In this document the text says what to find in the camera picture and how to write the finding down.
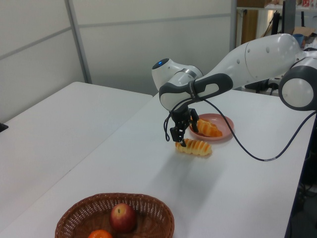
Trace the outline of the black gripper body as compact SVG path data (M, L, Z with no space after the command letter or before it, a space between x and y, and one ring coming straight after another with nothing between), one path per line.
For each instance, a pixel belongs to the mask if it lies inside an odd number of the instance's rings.
M175 123L175 126L189 126L190 124L190 109L188 106L184 106L180 109L171 112L171 118Z

